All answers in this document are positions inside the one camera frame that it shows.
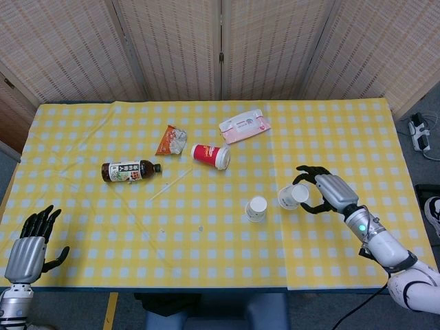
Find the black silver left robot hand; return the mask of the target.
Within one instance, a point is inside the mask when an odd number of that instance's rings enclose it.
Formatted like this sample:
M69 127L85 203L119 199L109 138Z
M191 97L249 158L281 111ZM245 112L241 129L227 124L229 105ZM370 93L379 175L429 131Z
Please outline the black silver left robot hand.
M14 242L5 278L12 284L31 285L42 273L60 266L69 254L69 247L62 249L60 256L53 261L46 261L45 254L55 220L61 210L53 205L39 213L31 214L24 222L19 238Z

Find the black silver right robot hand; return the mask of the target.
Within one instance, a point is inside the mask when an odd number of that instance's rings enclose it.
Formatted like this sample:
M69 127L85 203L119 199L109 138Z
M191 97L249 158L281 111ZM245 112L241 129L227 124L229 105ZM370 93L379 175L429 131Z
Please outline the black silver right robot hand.
M300 203L306 212L316 215L322 212L334 211L347 218L361 208L358 206L359 197L351 187L326 168L301 165L296 169L302 171L302 173L293 180L292 184L296 185L301 180L305 180L315 185L322 195L323 203L318 206L310 206L305 202Z

